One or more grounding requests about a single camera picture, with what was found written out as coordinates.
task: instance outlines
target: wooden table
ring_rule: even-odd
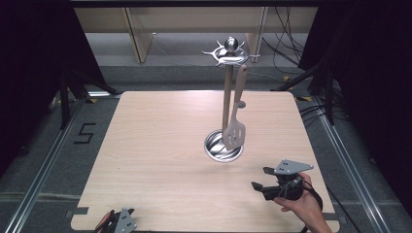
[[[299,232],[303,223],[264,200],[251,182],[276,185],[262,167],[282,159],[315,166],[307,171],[334,213],[324,180],[292,95],[245,91],[244,152],[220,163],[204,140],[221,128],[223,92],[125,92],[88,178],[72,227],[91,230],[110,210],[133,208],[137,230],[202,232]],[[329,221],[333,231],[338,221]]]

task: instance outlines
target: floor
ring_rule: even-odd
[[[242,34],[154,34],[145,63],[137,64],[128,35],[87,34],[106,82],[118,90],[223,89],[223,67],[217,67],[212,56],[201,51],[214,50],[216,41],[222,44],[228,36],[240,43],[245,40]],[[293,34],[302,46],[306,36]],[[264,38],[276,47],[275,34]],[[293,46],[288,40],[284,42]],[[278,49],[297,60],[294,50],[284,45]],[[274,56],[266,44],[261,47],[258,63],[248,61],[247,65],[250,74],[246,88],[256,91],[269,91],[302,72],[280,55]],[[411,217],[370,161],[367,148],[344,111],[344,102],[338,98],[338,84],[333,108],[335,125],[330,126],[323,108],[316,107],[323,102],[322,94],[310,96],[306,91],[310,81],[289,91],[296,97],[326,185],[334,196],[332,203],[341,223],[339,232],[409,232]],[[87,88],[98,90],[94,86]],[[61,112],[57,102],[27,145],[29,153],[18,157],[1,178],[0,229],[6,230],[14,213],[26,209],[17,232],[76,232],[70,227],[71,216],[119,97],[82,101],[71,96],[71,100],[72,121],[66,130],[59,129]],[[81,132],[92,132],[92,136]],[[40,180],[36,177],[39,171],[45,171]],[[33,201],[21,206],[30,193]]]

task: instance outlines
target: metal spatula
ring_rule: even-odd
[[[246,75],[248,67],[243,64],[236,77],[236,87],[234,90],[234,100],[230,124],[224,130],[222,140],[227,150],[233,150],[243,146],[245,143],[246,127],[236,118],[237,109],[239,108],[240,97],[245,88]]]

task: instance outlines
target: gray floor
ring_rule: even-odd
[[[245,40],[241,34],[155,34],[146,62],[137,64],[128,35],[87,35],[107,83],[119,90],[223,89],[223,68],[216,67],[216,61],[200,51],[215,49],[216,40],[222,43],[228,36],[233,36],[240,42]],[[276,45],[273,34],[264,37]],[[303,45],[305,35],[295,35],[295,39]],[[281,50],[287,55],[294,55],[287,48]],[[297,75],[280,72],[274,67],[273,60],[282,71],[301,72],[279,55],[273,59],[273,52],[266,45],[262,45],[260,53],[258,63],[248,62],[251,68],[247,89],[268,91],[283,84],[285,77],[293,79]],[[296,97],[307,97],[306,87],[309,83],[310,79],[295,86],[290,92]],[[118,98],[110,97],[98,98],[95,103],[87,102],[82,105],[21,232],[75,232],[70,227],[70,212],[77,207],[118,102]],[[296,101],[296,105],[303,110],[314,104],[312,101]],[[383,219],[392,232],[410,232],[411,217],[404,211],[379,169],[368,161],[367,148],[356,129],[345,113],[341,112],[340,107],[334,107],[334,111],[335,128],[377,203]],[[348,178],[318,112],[312,112],[302,120],[326,185],[361,232],[374,232],[375,228]],[[59,133],[60,121],[60,107],[57,104],[51,113],[44,117],[32,141],[27,145],[30,153],[18,157],[0,180],[0,229],[6,228],[42,166]],[[93,133],[90,143],[75,144],[86,140],[86,136],[79,135],[85,123],[95,123],[86,128],[87,132]],[[339,232],[356,232],[337,200],[332,199],[332,202],[341,218]]]

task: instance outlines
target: spatula handle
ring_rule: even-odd
[[[248,66],[243,64],[240,66],[236,77],[236,87],[234,90],[234,103],[239,103],[242,97],[243,89],[245,88],[246,76],[248,74]]]

